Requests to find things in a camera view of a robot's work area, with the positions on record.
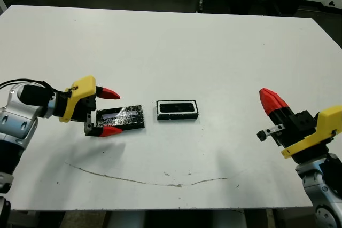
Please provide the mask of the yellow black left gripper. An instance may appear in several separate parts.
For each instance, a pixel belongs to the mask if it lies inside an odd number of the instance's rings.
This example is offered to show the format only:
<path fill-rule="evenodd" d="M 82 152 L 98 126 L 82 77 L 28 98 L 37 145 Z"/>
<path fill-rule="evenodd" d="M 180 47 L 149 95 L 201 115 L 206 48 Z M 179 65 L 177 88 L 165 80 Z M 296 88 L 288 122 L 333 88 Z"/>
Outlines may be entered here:
<path fill-rule="evenodd" d="M 120 99 L 120 96 L 104 87 L 96 86 L 93 76 L 86 76 L 75 81 L 65 91 L 66 107 L 59 122 L 69 121 L 83 122 L 84 133 L 93 137 L 109 137 L 122 133 L 122 129 L 112 126 L 95 127 L 91 120 L 91 114 L 96 110 L 96 96 L 102 99 Z"/>

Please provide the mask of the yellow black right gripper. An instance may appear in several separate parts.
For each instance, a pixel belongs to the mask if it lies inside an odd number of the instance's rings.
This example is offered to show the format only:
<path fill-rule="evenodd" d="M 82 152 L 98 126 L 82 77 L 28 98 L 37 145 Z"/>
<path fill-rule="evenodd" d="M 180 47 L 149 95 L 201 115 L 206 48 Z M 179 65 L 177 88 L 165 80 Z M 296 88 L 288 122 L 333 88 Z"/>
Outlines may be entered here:
<path fill-rule="evenodd" d="M 275 92 L 262 88 L 259 91 L 261 105 L 274 126 L 257 133 L 260 141 L 272 137 L 283 146 L 285 158 L 297 158 L 300 153 L 317 145 L 324 145 L 341 133 L 341 107 L 320 111 L 313 117 L 308 111 L 295 114 Z"/>

